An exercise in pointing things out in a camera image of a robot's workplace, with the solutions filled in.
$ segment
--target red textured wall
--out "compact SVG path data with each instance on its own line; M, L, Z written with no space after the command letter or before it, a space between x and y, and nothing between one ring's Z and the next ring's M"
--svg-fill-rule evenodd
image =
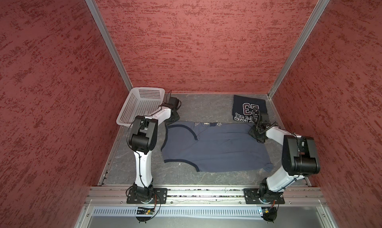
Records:
M96 0L135 87L267 93L318 0Z
M274 96L291 131L313 136L340 227L381 227L382 0L331 0Z
M0 227L72 228L127 89L84 0L0 0Z

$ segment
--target marble-patterned floor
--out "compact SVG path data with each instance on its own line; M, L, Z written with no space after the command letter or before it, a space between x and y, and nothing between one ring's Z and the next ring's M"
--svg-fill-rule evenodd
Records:
M178 110L180 120L193 122L237 122L232 119L233 95L209 94L172 94L181 100ZM266 95L243 95L266 100L268 115L271 122L275 114L270 107ZM104 184L133 184L135 180L134 152L127 146L126 134L118 146L108 178ZM253 171L237 171L223 173L196 172L195 168L186 163L164 163L160 148L165 139L164 123L159 125L158 139L152 153L151 170L156 185L248 185L256 186L265 177L272 175L281 166L282 146L268 139L265 147L274 168L271 172L263 169Z

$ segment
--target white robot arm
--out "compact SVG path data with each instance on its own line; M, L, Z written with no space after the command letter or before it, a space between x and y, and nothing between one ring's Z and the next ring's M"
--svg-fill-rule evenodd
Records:
M154 111L151 116L136 116L130 125L127 137L129 147L134 151L136 160L136 179L129 191L128 202L149 203L153 198L153 179L151 175L151 153L157 144L158 125L170 124L179 120L177 110L180 101L170 97Z
M316 145L312 138L292 135L276 127L267 130L266 136L283 145L282 166L266 180L270 191L284 192L295 181L320 171Z

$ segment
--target shirt logo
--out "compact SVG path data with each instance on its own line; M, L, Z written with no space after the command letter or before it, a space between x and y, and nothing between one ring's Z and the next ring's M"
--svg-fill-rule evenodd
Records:
M250 104L250 103L243 103L243 114L235 113L235 117L233 118L236 121L240 122L256 122L257 121L257 114L254 114L252 116L252 110L253 108L259 109L258 105Z

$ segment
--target white plastic basket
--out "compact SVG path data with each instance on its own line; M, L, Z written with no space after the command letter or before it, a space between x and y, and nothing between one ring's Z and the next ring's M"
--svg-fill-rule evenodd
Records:
M117 124L129 127L137 115L150 116L163 102L162 88L133 88L117 117Z

